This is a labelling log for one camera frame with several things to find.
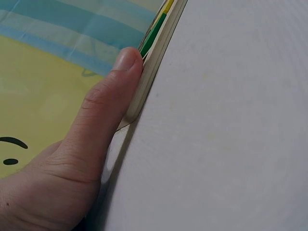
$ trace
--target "black dot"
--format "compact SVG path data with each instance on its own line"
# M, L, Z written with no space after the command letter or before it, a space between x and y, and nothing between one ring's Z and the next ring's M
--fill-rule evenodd
M16 165L18 164L18 160L16 159L6 159L3 161L4 165Z

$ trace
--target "white surface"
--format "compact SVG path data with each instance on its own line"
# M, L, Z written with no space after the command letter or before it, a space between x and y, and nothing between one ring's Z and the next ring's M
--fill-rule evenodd
M98 230L308 230L307 25L306 0L189 0Z

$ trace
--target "yellow fabric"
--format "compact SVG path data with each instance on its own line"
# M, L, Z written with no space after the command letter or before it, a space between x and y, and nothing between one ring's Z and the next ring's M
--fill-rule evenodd
M0 142L0 178L26 165L45 147L64 137L85 93L101 76L0 36L0 137L14 137L28 149ZM17 159L16 165L3 161Z

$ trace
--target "blue stripe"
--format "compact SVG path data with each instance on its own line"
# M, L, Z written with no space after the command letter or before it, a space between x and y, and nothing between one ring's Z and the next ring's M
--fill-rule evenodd
M138 47L144 36L116 20L56 0L0 0L0 9L71 29L119 49Z
M91 70L101 76L106 76L112 69L112 65L93 56L73 50L70 47L56 42L47 41L34 35L25 34L22 31L17 31L7 26L0 25L0 34L56 55L67 60L68 62Z

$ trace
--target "colored sticky tab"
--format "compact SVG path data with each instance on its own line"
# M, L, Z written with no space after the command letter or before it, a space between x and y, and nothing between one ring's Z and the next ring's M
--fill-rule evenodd
M155 38L166 18L166 14L163 13L162 16L160 16L160 18L158 19L157 23L154 25L153 29L151 30L151 32L149 33L148 37L146 38L143 47L141 48L141 56L144 57L146 55L146 53L149 51L149 49L151 48L151 46L153 45Z
M157 23L157 21L159 20L159 18L161 17L161 15L163 13L167 14L170 11L173 2L174 2L174 0L166 0L164 6L162 7L162 9L160 10L160 12L158 14L158 17L156 18L155 22L153 23L152 28L155 26L155 24Z

